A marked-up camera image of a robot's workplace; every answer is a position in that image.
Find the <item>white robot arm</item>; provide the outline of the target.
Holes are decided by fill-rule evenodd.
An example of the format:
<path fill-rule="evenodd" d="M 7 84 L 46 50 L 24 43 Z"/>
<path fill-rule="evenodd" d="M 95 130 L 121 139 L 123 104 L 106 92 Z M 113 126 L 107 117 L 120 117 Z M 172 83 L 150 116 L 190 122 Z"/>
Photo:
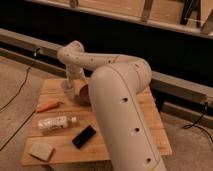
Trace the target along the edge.
<path fill-rule="evenodd" d="M 57 58 L 67 66 L 90 70 L 89 98 L 114 171 L 167 171 L 137 100 L 151 82 L 151 68 L 142 58 L 87 53 L 73 41 Z"/>

